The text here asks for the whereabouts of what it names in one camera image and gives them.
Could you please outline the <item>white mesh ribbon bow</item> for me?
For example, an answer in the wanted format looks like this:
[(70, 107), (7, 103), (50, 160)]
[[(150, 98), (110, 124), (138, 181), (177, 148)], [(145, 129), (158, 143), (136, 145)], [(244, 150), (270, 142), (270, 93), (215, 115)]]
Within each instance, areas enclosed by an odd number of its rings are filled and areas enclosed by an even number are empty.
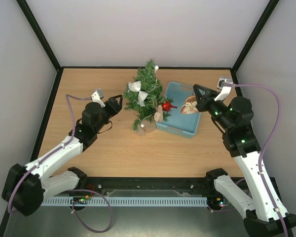
[(148, 97), (148, 93), (141, 91), (141, 81), (129, 82), (128, 89), (138, 93), (138, 104), (141, 107), (145, 107), (145, 99)]

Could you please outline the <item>gingerbread man ornament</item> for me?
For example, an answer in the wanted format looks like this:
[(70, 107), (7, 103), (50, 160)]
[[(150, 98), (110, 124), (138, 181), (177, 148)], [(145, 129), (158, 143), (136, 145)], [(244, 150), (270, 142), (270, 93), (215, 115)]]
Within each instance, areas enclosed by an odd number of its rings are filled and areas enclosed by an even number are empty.
[(183, 106), (181, 107), (181, 114), (183, 115), (190, 115), (199, 113), (198, 109), (196, 108), (197, 101), (195, 95), (188, 96)]

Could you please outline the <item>small green christmas tree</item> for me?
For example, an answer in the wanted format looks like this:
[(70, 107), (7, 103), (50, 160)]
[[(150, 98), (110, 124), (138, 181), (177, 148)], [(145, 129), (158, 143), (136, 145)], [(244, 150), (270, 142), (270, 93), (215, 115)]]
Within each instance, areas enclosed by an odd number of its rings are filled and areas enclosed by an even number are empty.
[(147, 92), (148, 97), (145, 99), (145, 107), (138, 104), (138, 93), (128, 89), (128, 83), (123, 93), (123, 99), (126, 101), (125, 110), (133, 111), (136, 119), (133, 122), (133, 130), (137, 131), (140, 124), (144, 120), (154, 121), (154, 114), (158, 105), (162, 105), (165, 101), (173, 102), (173, 99), (164, 95), (163, 84), (157, 78), (156, 72), (159, 67), (154, 59), (149, 59), (144, 67), (137, 69), (136, 76), (133, 81), (141, 81), (141, 91)]

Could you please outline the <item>red glitter ball ornament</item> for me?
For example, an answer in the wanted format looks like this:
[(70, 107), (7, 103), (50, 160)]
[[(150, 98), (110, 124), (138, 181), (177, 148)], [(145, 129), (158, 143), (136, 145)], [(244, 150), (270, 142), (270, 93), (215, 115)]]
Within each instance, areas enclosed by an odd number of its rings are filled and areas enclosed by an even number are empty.
[(165, 111), (165, 112), (169, 112), (172, 108), (172, 105), (170, 103), (170, 101), (165, 101), (163, 104), (162, 104), (162, 110)]

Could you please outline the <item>wooden heart ornament red bow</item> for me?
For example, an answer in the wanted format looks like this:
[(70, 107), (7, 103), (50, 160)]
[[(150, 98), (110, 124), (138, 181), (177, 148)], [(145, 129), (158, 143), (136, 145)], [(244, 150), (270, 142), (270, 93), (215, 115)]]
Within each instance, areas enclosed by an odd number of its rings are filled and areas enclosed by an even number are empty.
[(157, 110), (154, 114), (154, 121), (155, 122), (163, 122), (163, 109), (162, 105), (158, 105)]

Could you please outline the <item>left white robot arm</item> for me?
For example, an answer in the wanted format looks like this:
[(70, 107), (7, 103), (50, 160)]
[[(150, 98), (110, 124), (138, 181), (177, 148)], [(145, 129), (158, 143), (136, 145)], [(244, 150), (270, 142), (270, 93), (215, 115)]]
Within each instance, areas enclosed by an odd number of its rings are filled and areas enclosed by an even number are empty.
[(1, 195), (8, 203), (8, 213), (19, 211), (29, 216), (46, 199), (84, 186), (87, 175), (78, 168), (69, 168), (56, 176), (54, 172), (87, 150), (102, 128), (121, 111), (122, 95), (110, 97), (106, 102), (102, 98), (98, 91), (88, 98), (82, 117), (73, 121), (73, 129), (59, 145), (24, 166), (16, 164), (10, 168)]

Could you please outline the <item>round wooden tree base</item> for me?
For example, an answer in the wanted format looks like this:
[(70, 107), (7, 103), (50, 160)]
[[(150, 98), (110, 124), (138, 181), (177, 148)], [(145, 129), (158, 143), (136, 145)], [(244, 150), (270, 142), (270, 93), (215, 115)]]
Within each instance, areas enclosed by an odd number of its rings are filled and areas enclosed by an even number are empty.
[(156, 130), (156, 123), (150, 122), (148, 120), (144, 120), (141, 122), (140, 124), (140, 129), (144, 132), (144, 133), (151, 133), (153, 131)]

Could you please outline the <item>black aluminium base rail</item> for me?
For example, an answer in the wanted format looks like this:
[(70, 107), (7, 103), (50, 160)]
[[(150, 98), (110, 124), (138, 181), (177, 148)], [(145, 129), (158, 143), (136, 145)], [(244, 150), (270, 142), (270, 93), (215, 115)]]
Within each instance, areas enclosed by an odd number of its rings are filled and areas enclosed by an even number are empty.
[(76, 189), (91, 189), (104, 192), (112, 190), (174, 190), (179, 193), (210, 196), (217, 195), (214, 187), (205, 177), (197, 178), (129, 178), (129, 177), (87, 177)]

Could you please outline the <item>black frame post left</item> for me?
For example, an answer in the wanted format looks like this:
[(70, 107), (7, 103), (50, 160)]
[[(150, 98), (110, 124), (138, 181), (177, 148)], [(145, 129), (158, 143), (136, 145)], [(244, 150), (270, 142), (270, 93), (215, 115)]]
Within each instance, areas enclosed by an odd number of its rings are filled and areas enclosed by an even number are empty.
[(56, 71), (59, 71), (61, 69), (61, 66), (49, 44), (47, 41), (38, 21), (36, 20), (31, 8), (29, 7), (26, 0), (16, 0), (18, 3), (21, 11), (23, 12), (24, 16), (26, 17), (29, 25), (31, 26), (34, 34), (36, 35), (38, 41), (40, 42), (41, 46), (43, 47), (46, 55), (48, 56), (50, 62), (52, 63), (54, 69)]

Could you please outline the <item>black frame post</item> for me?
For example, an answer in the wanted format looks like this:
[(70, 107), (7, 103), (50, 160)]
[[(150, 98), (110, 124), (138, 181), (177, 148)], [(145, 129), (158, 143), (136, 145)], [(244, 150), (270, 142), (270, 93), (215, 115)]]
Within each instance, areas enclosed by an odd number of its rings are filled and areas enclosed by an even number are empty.
[(279, 0), (269, 0), (264, 11), (262, 12), (259, 20), (257, 21), (254, 29), (252, 30), (249, 38), (247, 39), (244, 47), (242, 48), (239, 56), (237, 57), (233, 67), (232, 72), (236, 73), (239, 68), (241, 67), (242, 63), (244, 62), (246, 56), (250, 52), (252, 46), (254, 45), (255, 41), (257, 40), (258, 36), (260, 35), (261, 31), (263, 30), (264, 26), (266, 25), (268, 19), (272, 15), (273, 11), (275, 10)]
[(48, 56), (50, 62), (52, 63), (54, 69), (56, 71), (59, 71), (61, 69), (61, 66), (49, 44), (47, 41), (38, 21), (36, 20), (31, 8), (29, 7), (26, 0), (16, 0), (18, 3), (21, 11), (23, 12), (24, 16), (26, 17), (29, 25), (31, 26), (34, 34), (36, 35), (38, 41), (40, 42), (41, 46), (43, 47), (46, 55)]

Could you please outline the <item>black frame post right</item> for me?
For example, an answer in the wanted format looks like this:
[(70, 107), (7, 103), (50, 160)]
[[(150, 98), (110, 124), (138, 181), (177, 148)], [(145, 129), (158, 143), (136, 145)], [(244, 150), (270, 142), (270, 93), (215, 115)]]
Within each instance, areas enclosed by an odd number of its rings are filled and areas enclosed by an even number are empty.
[(242, 48), (239, 56), (237, 57), (233, 67), (232, 72), (236, 73), (239, 68), (241, 67), (242, 63), (244, 62), (246, 56), (250, 52), (252, 46), (254, 45), (255, 41), (257, 40), (258, 36), (260, 35), (261, 31), (263, 30), (264, 26), (266, 25), (268, 19), (272, 15), (273, 11), (275, 10), (279, 0), (269, 0), (264, 11), (262, 12), (259, 20), (257, 21), (254, 29), (252, 30), (249, 38), (247, 39), (244, 47)]

